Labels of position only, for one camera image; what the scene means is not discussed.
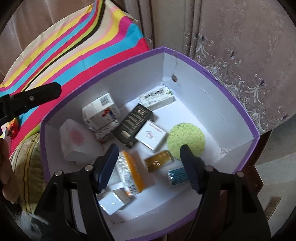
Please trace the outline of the person's left hand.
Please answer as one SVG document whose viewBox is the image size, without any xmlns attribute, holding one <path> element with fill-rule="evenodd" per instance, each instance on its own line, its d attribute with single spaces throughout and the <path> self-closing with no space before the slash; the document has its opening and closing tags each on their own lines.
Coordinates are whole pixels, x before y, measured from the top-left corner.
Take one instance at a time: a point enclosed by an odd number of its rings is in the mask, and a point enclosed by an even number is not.
<svg viewBox="0 0 296 241">
<path fill-rule="evenodd" d="M 10 153 L 5 139 L 1 138 L 1 183 L 3 184 L 3 196 L 6 200 L 15 204 L 19 198 L 19 189 L 16 177 L 11 167 Z"/>
</svg>

